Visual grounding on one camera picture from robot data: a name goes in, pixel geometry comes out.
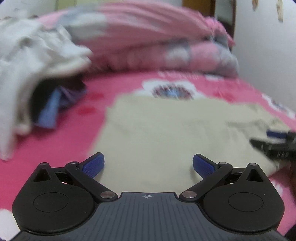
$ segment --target folded beige shirt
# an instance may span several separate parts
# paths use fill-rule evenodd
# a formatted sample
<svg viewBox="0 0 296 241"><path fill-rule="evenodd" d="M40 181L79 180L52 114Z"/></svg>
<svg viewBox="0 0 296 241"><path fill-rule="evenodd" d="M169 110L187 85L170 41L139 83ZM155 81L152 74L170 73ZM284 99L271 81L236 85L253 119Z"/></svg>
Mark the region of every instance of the folded beige shirt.
<svg viewBox="0 0 296 241"><path fill-rule="evenodd" d="M267 129L288 127L256 104L121 96L91 151L105 156L95 179L117 194L179 194L202 180L192 166L197 153L233 167L255 162L271 175L279 163L249 144L251 137L266 139Z"/></svg>

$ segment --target blue gripper pad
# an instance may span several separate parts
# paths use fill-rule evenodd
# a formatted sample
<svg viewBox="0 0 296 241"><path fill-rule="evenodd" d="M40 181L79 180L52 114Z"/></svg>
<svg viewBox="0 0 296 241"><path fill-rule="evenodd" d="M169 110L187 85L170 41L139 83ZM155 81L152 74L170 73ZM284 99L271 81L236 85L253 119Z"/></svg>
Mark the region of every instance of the blue gripper pad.
<svg viewBox="0 0 296 241"><path fill-rule="evenodd" d="M217 170L218 165L201 154L193 157L193 168L202 177L206 178Z"/></svg>
<svg viewBox="0 0 296 241"><path fill-rule="evenodd" d="M79 168L83 173L94 178L103 168L105 164L104 155L100 152L87 158L79 164Z"/></svg>
<svg viewBox="0 0 296 241"><path fill-rule="evenodd" d="M266 135L268 137L273 137L273 138L278 138L278 139L286 139L287 138L287 133L286 132L276 132L276 131L268 130L266 132Z"/></svg>

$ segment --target clothing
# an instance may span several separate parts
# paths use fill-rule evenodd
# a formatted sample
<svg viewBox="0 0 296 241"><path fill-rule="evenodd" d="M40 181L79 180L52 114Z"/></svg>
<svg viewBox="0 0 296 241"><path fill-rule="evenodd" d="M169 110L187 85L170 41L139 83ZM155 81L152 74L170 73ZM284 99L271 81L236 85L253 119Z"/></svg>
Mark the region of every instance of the clothing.
<svg viewBox="0 0 296 241"><path fill-rule="evenodd" d="M54 129L60 109L74 105L86 93L83 75L41 81L30 100L30 114L36 126Z"/></svg>
<svg viewBox="0 0 296 241"><path fill-rule="evenodd" d="M0 159L8 159L15 136L32 129L29 100L37 84L81 73L91 51L73 44L63 27L46 31L33 19L1 20L0 32Z"/></svg>
<svg viewBox="0 0 296 241"><path fill-rule="evenodd" d="M251 137L266 138L269 128L288 130L255 104L122 96L108 111L90 153L105 156L104 171L95 179L117 194L180 194L201 180L192 166L197 153L234 167L255 162L270 175L279 163L249 144Z"/></svg>

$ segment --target white wall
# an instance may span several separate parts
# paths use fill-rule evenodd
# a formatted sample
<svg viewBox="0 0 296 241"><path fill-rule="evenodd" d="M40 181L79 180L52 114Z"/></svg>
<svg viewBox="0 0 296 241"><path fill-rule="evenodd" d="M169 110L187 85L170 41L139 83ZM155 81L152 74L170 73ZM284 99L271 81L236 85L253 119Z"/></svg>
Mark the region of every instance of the white wall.
<svg viewBox="0 0 296 241"><path fill-rule="evenodd" d="M283 0L283 23L276 0L237 0L233 53L240 75L256 88L296 111L296 3Z"/></svg>

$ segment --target pink bedsheet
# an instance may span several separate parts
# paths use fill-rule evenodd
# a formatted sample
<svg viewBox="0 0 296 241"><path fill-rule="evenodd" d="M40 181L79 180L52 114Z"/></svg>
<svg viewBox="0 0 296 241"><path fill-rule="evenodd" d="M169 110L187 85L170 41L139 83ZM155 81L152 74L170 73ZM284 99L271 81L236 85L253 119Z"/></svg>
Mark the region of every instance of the pink bedsheet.
<svg viewBox="0 0 296 241"><path fill-rule="evenodd" d="M55 131L36 128L30 136L19 140L12 160L0 162L0 210L11 210L20 188L40 162L61 167L70 161L84 160L92 141L104 124L106 108L112 106L118 95L141 90L142 83L149 80L189 81L195 85L199 94L208 97L222 98L228 102L259 103L271 114L281 118L291 129L296 129L294 112L274 103L268 96L239 79L229 80L175 71L89 77L85 80L89 90L87 95L60 115ZM283 169L270 177L270 180L285 203L285 214L278 228L280 233L285 234L296 222L296 204L290 191L288 171Z"/></svg>

